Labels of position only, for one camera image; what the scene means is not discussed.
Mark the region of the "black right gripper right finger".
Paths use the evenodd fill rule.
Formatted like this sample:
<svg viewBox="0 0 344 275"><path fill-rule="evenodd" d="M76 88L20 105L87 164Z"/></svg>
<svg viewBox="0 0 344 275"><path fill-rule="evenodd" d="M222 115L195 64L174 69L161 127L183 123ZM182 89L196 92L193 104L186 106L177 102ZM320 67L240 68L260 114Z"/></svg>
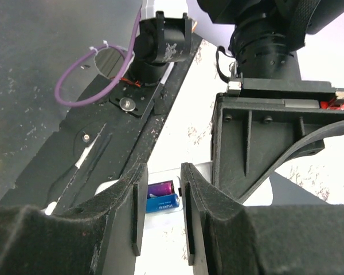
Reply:
<svg viewBox="0 0 344 275"><path fill-rule="evenodd" d="M194 274L344 274L344 205L243 206L181 166Z"/></svg>

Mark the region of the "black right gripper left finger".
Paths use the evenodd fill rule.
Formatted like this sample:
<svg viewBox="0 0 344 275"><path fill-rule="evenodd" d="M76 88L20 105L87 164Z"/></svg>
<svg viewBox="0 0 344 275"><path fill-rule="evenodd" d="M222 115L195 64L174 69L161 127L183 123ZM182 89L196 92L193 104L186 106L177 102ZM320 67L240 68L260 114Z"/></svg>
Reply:
<svg viewBox="0 0 344 275"><path fill-rule="evenodd" d="M0 206L0 274L133 274L141 253L148 169L62 214Z"/></svg>

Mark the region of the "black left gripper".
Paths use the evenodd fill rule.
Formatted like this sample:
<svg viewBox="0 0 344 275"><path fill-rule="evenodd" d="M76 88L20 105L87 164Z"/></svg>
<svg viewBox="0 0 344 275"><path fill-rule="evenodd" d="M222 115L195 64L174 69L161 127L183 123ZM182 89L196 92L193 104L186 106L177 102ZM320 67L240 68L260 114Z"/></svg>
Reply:
<svg viewBox="0 0 344 275"><path fill-rule="evenodd" d="M328 81L236 78L226 92L235 97L219 93L212 117L212 183L238 202L286 161L313 156L325 138L344 135L344 111L334 110L344 106L344 88ZM322 109L274 99L316 100Z"/></svg>

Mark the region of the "blue battery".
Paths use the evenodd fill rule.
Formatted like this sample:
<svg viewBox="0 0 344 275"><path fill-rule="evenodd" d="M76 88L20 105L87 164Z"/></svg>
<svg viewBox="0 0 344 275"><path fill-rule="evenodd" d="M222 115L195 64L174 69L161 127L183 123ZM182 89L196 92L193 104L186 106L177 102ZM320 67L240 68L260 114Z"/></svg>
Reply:
<svg viewBox="0 0 344 275"><path fill-rule="evenodd" d="M148 185L147 198L162 197L165 195L174 194L174 183L172 180L167 180L164 182L154 183Z"/></svg>
<svg viewBox="0 0 344 275"><path fill-rule="evenodd" d="M179 208L180 200L177 194L165 195L162 197L147 199L146 213L159 213L174 211Z"/></svg>

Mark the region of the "white remote control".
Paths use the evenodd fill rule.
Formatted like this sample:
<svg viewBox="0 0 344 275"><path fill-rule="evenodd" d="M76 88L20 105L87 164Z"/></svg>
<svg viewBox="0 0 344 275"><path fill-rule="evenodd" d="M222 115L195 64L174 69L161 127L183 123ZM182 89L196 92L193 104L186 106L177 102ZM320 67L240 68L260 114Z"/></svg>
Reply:
<svg viewBox="0 0 344 275"><path fill-rule="evenodd" d="M135 274L193 274L187 262L180 174L176 168L148 176L142 253Z"/></svg>

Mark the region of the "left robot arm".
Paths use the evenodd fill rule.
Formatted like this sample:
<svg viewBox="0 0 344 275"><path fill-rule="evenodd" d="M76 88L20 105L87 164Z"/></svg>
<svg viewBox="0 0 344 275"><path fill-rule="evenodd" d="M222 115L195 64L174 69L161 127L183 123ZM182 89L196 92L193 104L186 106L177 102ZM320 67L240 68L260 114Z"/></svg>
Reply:
<svg viewBox="0 0 344 275"><path fill-rule="evenodd" d="M321 152L344 134L344 89L304 81L296 52L344 13L344 1L199 1L216 24L234 25L228 50L235 60L227 90L212 116L212 175L181 166L182 197L202 184L244 202L283 163Z"/></svg>

